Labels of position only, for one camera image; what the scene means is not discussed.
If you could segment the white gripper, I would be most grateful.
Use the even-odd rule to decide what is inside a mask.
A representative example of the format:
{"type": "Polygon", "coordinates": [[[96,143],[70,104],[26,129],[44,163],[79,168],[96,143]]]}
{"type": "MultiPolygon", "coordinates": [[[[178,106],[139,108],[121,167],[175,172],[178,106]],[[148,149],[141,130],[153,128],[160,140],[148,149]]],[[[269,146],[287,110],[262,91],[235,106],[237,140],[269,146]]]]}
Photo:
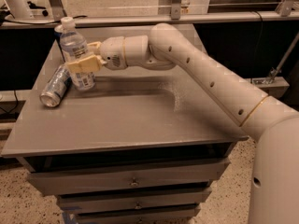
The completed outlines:
{"type": "Polygon", "coordinates": [[[67,62],[65,65],[70,73],[91,73],[99,71],[103,65],[110,70],[127,68],[124,58],[124,37],[116,36],[102,42],[88,43],[88,50],[94,54],[67,62]]]}

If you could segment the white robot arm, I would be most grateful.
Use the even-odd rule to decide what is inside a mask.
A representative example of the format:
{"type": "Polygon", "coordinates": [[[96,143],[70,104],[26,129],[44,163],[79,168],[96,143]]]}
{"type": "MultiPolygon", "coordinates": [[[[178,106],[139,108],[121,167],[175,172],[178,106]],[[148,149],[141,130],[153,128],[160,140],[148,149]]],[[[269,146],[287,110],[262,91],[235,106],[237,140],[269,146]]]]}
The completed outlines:
{"type": "Polygon", "coordinates": [[[72,73],[141,66],[180,66],[257,142],[249,224],[299,221],[299,113],[216,62],[174,26],[159,23],[148,35],[94,42],[90,53],[68,62],[72,73]]]}

